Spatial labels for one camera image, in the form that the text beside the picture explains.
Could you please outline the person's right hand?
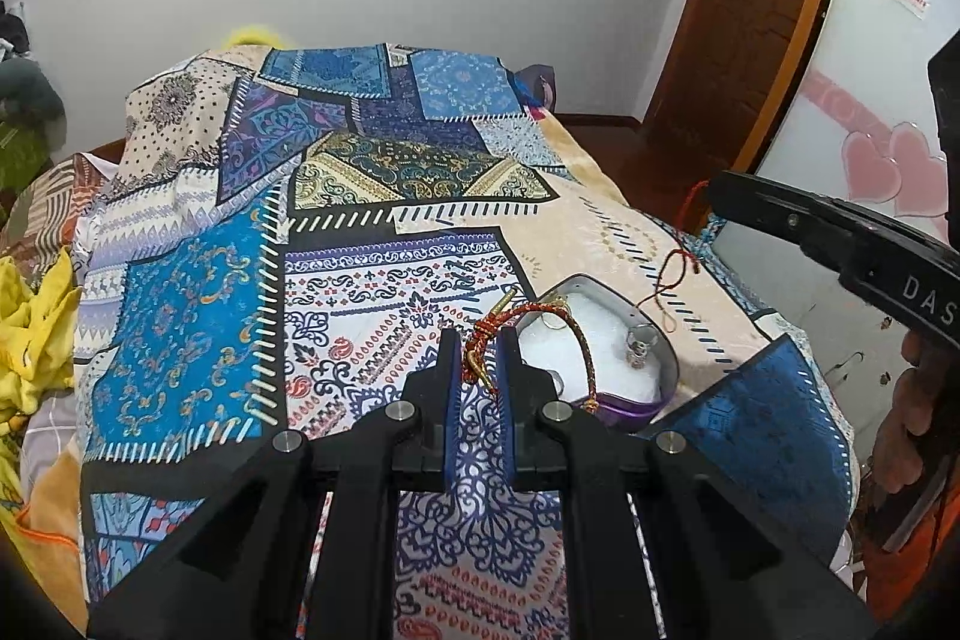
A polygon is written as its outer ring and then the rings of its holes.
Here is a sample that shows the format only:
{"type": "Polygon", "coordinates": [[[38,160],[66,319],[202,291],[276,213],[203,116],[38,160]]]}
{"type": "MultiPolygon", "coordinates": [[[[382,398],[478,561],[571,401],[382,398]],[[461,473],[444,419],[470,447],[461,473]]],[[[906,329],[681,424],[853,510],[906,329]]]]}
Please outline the person's right hand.
{"type": "Polygon", "coordinates": [[[874,482],[887,494],[913,486],[923,474],[923,458],[913,438],[929,431],[950,365],[946,353],[918,331],[908,331],[901,357],[908,369],[895,383],[892,406],[878,427],[872,448],[874,482]]]}

